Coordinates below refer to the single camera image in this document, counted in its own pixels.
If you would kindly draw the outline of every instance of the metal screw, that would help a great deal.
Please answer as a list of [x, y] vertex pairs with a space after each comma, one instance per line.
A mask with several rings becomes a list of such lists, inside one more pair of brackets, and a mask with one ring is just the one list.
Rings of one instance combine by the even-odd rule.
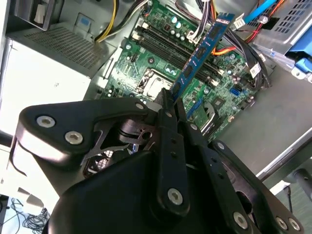
[[291, 223], [292, 227], [293, 227], [295, 230], [300, 231], [300, 226], [297, 224], [296, 221], [294, 221], [292, 218], [289, 218], [288, 220], [289, 220], [289, 222]]
[[221, 150], [224, 150], [224, 145], [222, 145], [220, 142], [218, 142], [217, 145]]
[[174, 188], [168, 190], [168, 198], [173, 204], [177, 206], [181, 205], [183, 202], [182, 194], [179, 192], [179, 190]]
[[284, 229], [284, 230], [287, 230], [287, 229], [288, 229], [287, 224], [284, 222], [283, 219], [281, 219], [280, 217], [276, 217], [276, 221], [277, 221], [278, 225], [279, 225], [282, 229]]
[[194, 130], [197, 130], [197, 126], [193, 123], [191, 123], [191, 128], [193, 128]]
[[247, 220], [245, 219], [245, 217], [241, 213], [234, 212], [233, 218], [239, 227], [241, 227], [242, 229], [245, 229], [245, 230], [248, 228]]
[[144, 106], [142, 106], [140, 103], [136, 103], [136, 107], [143, 110], [144, 109]]
[[55, 120], [49, 116], [39, 116], [37, 124], [44, 128], [52, 128], [55, 125]]
[[70, 131], [65, 134], [65, 139], [72, 145], [79, 145], [82, 143], [83, 137], [79, 132]]
[[166, 111], [165, 113], [168, 117], [172, 117], [172, 115], [168, 111]]

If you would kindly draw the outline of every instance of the black robotic arm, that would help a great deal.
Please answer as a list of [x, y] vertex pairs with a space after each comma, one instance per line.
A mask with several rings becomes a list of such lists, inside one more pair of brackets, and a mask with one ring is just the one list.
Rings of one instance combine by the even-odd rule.
[[104, 170], [72, 181], [44, 233], [304, 233], [223, 142], [207, 146], [165, 89], [147, 105], [125, 97], [28, 107], [10, 160], [19, 147], [46, 175], [80, 173], [92, 157], [129, 144], [138, 151], [115, 151]]

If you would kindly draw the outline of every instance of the green circuit board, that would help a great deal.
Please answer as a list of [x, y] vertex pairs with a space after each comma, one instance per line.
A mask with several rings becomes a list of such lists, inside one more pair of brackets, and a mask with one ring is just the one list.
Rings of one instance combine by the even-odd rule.
[[[181, 41], [175, 35], [171, 35], [170, 31], [168, 32], [167, 25], [176, 29], [175, 24], [170, 21], [172, 17], [177, 17], [178, 22], [181, 22], [178, 31], [181, 35], [186, 35], [189, 30], [195, 30], [193, 23], [179, 17], [156, 1], [154, 1], [148, 17], [142, 17], [142, 19], [155, 29], [167, 34], [179, 46], [194, 49], [195, 45], [193, 43], [187, 40]], [[155, 40], [154, 45], [158, 46], [160, 44], [160, 41]], [[230, 92], [233, 87], [237, 86], [237, 84], [234, 84], [233, 77], [243, 79], [249, 76], [245, 60], [239, 54], [230, 52], [223, 56], [210, 56], [207, 58], [207, 62], [213, 64], [220, 71], [220, 74], [213, 75], [213, 73], [207, 71], [207, 74], [213, 79], [212, 84], [194, 78], [183, 94], [183, 103], [187, 113], [193, 105], [201, 100], [202, 104], [189, 119], [200, 128], [210, 118], [207, 116], [204, 104], [209, 102], [214, 106], [219, 115], [219, 123], [214, 132], [207, 138], [211, 140], [216, 138], [233, 121], [235, 115], [240, 109], [243, 109], [242, 103], [246, 107], [246, 100], [250, 100], [250, 97], [254, 96], [254, 91], [249, 90], [247, 86], [240, 85], [239, 95]], [[120, 58], [110, 74], [102, 98], [132, 96], [141, 99], [143, 102], [153, 101], [161, 87], [169, 88], [180, 72], [179, 67], [143, 48], [140, 43], [130, 38], [124, 45]], [[140, 84], [145, 78], [155, 78], [155, 81], [147, 84], [150, 87], [142, 88]]]

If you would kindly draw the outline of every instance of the blue ram stick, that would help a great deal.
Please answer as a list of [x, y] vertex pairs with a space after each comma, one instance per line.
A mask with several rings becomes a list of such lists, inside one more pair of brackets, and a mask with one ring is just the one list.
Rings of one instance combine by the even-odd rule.
[[184, 65], [182, 72], [171, 86], [170, 90], [172, 92], [174, 102], [182, 96], [183, 92], [191, 83], [200, 67], [204, 64], [207, 56], [209, 56], [212, 50], [216, 47], [217, 43], [229, 28], [234, 18], [234, 14], [219, 13], [208, 33], [204, 36], [198, 47], [196, 47], [190, 59]]

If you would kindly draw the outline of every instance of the motherboard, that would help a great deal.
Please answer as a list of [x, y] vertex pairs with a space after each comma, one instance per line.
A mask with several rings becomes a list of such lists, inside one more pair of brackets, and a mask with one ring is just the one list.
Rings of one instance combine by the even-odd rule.
[[[169, 6], [153, 1], [140, 16], [123, 46], [102, 98], [137, 97], [153, 101], [162, 88], [170, 89], [198, 41], [188, 39], [196, 25]], [[223, 47], [222, 40], [217, 47]], [[235, 52], [209, 56], [184, 91], [188, 120], [212, 140], [237, 113], [254, 104], [245, 60]]]

